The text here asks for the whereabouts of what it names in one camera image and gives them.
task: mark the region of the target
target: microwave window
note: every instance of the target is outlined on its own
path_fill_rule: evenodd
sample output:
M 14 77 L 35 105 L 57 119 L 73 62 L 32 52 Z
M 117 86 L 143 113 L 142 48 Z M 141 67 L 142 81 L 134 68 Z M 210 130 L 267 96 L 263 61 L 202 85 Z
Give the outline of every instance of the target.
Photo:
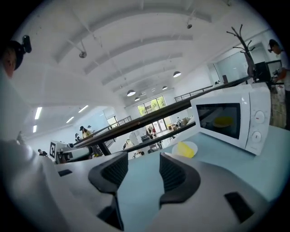
M 196 105 L 196 108 L 202 128 L 239 139 L 241 127 L 239 103 Z

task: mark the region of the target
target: light blue tabletop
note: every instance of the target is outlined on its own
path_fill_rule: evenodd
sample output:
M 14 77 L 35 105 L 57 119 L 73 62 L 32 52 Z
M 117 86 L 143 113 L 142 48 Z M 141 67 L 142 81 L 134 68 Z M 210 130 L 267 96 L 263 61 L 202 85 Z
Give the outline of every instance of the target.
M 221 140 L 197 133 L 184 141 L 198 146 L 189 159 L 224 167 L 273 201 L 281 193 L 290 171 L 290 131 L 269 127 L 260 156 L 252 155 Z M 129 171 L 119 190 L 118 199 L 125 232 L 145 231 L 159 211 L 159 198 L 164 193 L 159 174 L 159 153 L 172 153 L 169 146 L 137 159 L 129 160 Z

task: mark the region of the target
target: microwave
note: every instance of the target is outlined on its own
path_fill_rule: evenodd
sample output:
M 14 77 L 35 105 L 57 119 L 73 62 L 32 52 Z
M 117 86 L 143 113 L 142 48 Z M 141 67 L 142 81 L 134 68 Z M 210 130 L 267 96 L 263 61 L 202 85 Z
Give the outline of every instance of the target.
M 271 116 L 271 96 L 265 83 L 211 91 L 191 101 L 199 132 L 259 155 Z

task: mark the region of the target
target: microwave knob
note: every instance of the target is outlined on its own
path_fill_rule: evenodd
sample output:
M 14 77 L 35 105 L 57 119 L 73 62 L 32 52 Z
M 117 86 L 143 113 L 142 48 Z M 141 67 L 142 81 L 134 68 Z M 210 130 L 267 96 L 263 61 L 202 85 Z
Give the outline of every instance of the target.
M 262 135 L 260 132 L 258 131 L 255 131 L 253 134 L 252 134 L 252 141 L 254 143 L 259 143 L 262 139 Z
M 255 114 L 255 122 L 263 123 L 265 121 L 265 114 L 262 111 L 257 111 Z

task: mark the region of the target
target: white plate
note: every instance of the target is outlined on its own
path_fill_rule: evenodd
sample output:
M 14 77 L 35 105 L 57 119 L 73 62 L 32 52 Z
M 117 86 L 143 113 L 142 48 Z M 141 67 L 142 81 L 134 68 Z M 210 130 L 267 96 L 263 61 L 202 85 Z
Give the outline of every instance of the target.
M 189 141 L 181 141 L 183 143 L 185 143 L 187 146 L 189 146 L 193 151 L 194 151 L 194 155 L 196 155 L 197 151 L 198 151 L 198 147 L 195 143 L 193 142 L 189 142 Z M 177 149 L 177 146 L 178 146 L 178 143 L 175 144 L 172 148 L 172 151 L 171 153 L 174 154 L 174 155 L 179 155 L 178 154 L 178 149 Z

